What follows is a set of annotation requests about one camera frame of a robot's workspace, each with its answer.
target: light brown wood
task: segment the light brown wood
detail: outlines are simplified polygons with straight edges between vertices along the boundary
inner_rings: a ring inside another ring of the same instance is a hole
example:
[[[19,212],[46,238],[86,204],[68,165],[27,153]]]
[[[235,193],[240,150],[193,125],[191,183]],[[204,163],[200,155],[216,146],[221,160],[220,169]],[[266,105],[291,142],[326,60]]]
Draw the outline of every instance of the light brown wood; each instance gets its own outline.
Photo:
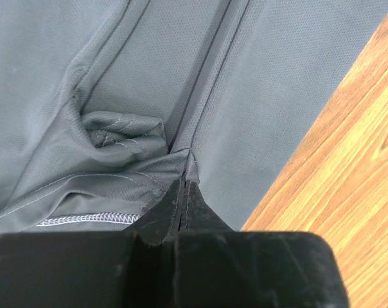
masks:
[[[321,235],[352,307],[388,307],[388,16],[243,230]]]

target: gray fabric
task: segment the gray fabric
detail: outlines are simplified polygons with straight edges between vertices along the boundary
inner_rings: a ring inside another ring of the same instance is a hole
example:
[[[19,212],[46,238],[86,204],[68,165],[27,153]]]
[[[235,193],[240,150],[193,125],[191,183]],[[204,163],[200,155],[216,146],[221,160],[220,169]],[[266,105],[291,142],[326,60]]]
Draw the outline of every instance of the gray fabric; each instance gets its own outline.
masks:
[[[0,232],[142,214],[184,172],[240,228],[387,11],[388,0],[0,1]],[[69,225],[54,230],[113,224]]]

